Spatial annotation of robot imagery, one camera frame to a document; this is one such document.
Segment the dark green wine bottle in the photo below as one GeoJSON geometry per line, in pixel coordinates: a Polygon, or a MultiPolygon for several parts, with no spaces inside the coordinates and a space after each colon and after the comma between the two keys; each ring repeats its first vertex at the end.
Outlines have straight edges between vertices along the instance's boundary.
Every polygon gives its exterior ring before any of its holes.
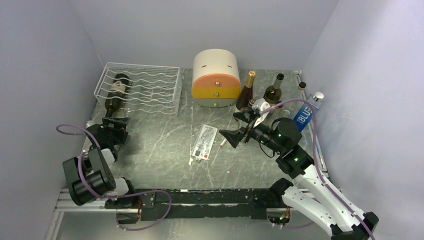
{"type": "Polygon", "coordinates": [[[280,103],[282,97],[281,84],[285,78],[283,73],[277,74],[272,85],[268,86],[263,94],[264,100],[272,107],[280,103]]]}

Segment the clear open-neck bottle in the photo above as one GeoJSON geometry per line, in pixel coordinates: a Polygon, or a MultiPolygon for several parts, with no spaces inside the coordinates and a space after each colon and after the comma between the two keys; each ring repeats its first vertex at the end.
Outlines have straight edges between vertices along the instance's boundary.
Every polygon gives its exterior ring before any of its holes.
{"type": "Polygon", "coordinates": [[[131,110],[130,110],[130,109],[128,109],[128,108],[123,107],[123,108],[121,109],[121,113],[122,113],[122,116],[123,116],[123,117],[127,118],[127,117],[129,116],[129,114],[131,113],[131,110]]]}

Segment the dark red wine bottle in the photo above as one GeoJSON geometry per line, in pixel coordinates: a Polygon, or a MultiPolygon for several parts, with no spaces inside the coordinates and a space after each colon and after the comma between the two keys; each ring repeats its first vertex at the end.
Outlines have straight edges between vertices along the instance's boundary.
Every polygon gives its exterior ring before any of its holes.
{"type": "Polygon", "coordinates": [[[240,112],[249,106],[250,100],[253,98],[253,84],[256,77],[256,72],[250,70],[247,74],[247,80],[242,88],[235,104],[235,112],[240,112]]]}

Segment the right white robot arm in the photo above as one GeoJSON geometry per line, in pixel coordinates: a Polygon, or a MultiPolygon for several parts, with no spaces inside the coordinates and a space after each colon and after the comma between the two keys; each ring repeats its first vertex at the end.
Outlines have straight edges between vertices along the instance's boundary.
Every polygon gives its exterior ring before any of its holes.
{"type": "Polygon", "coordinates": [[[236,148],[241,141],[255,140],[278,154],[278,167],[290,177],[281,178],[270,187],[270,202],[275,207],[295,208],[327,232],[332,240],[368,240],[379,218],[364,212],[349,201],[316,166],[314,159],[299,146],[302,134],[292,119],[274,121],[276,127],[263,123],[253,110],[236,112],[247,123],[237,130],[219,133],[236,148]]]}

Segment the clear bottle black-gold label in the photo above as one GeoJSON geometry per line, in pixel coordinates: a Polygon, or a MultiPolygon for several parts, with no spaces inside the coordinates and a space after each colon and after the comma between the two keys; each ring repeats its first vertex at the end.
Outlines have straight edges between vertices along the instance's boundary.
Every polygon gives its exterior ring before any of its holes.
{"type": "Polygon", "coordinates": [[[256,112],[256,110],[253,108],[255,102],[256,102],[256,99],[254,99],[254,98],[249,100],[248,105],[247,105],[247,111],[248,112],[253,112],[253,113],[256,112]]]}

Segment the blue clear square bottle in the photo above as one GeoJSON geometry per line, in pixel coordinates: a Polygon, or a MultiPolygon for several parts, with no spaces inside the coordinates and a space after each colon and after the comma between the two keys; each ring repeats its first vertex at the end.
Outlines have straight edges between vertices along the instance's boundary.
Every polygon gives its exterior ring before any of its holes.
{"type": "MultiPolygon", "coordinates": [[[[306,100],[312,105],[312,108],[315,110],[315,112],[318,112],[321,108],[323,99],[324,94],[322,92],[317,91],[315,94],[310,94],[306,100]]],[[[299,132],[302,132],[303,129],[312,120],[312,108],[307,103],[304,103],[299,109],[299,111],[296,113],[296,115],[294,115],[293,120],[297,125],[299,132]]]]}

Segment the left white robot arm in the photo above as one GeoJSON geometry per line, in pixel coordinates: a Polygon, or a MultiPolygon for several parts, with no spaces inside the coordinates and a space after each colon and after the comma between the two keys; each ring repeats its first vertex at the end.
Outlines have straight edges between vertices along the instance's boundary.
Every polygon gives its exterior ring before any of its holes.
{"type": "Polygon", "coordinates": [[[118,161],[118,150],[128,138],[128,117],[104,117],[82,133],[90,140],[89,150],[63,162],[63,171],[72,201],[82,206],[105,199],[106,206],[129,209],[141,206],[142,200],[132,183],[113,176],[110,166],[118,161]]]}

